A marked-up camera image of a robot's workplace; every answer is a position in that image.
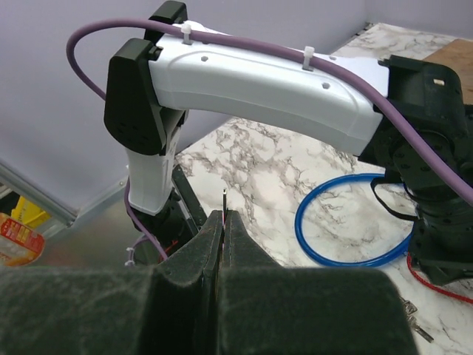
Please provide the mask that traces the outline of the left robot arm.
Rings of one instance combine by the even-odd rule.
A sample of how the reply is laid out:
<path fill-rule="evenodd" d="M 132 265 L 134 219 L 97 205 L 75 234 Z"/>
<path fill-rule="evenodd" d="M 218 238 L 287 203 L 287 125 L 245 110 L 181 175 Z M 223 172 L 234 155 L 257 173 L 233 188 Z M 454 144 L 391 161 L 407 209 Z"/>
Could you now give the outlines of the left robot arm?
<path fill-rule="evenodd" d="M 104 121 L 129 157 L 132 208 L 156 216 L 187 112 L 281 127 L 384 169 L 415 201 L 413 266 L 472 277 L 472 122 L 451 68 L 393 55 L 329 58 L 213 33 L 170 1 L 110 59 Z"/>

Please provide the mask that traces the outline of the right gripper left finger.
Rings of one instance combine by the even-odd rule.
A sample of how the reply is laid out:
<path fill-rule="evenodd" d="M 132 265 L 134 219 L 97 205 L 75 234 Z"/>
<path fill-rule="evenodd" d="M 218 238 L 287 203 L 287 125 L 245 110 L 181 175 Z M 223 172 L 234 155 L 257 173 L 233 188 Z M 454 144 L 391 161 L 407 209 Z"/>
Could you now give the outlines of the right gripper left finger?
<path fill-rule="evenodd" d="M 156 266 L 1 272 L 3 354 L 214 354 L 222 214 Z"/>

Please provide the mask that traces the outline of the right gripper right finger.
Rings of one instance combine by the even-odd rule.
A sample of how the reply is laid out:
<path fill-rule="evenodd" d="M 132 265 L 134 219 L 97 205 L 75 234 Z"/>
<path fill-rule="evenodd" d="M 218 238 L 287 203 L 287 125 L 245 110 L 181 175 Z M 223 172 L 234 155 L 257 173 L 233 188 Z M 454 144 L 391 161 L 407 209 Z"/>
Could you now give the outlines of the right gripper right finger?
<path fill-rule="evenodd" d="M 225 221 L 218 354 L 416 354 L 399 293 L 373 268 L 285 268 Z"/>

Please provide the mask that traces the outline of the blue cable lock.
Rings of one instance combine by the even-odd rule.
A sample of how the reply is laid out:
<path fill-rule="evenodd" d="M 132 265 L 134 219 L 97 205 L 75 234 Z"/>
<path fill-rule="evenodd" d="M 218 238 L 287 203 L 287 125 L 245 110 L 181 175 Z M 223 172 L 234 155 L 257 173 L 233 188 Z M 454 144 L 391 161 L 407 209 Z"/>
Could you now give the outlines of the blue cable lock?
<path fill-rule="evenodd" d="M 302 251 L 328 267 L 381 267 L 406 253 L 413 222 L 396 218 L 375 199 L 381 174 L 330 179 L 303 198 L 294 230 Z"/>

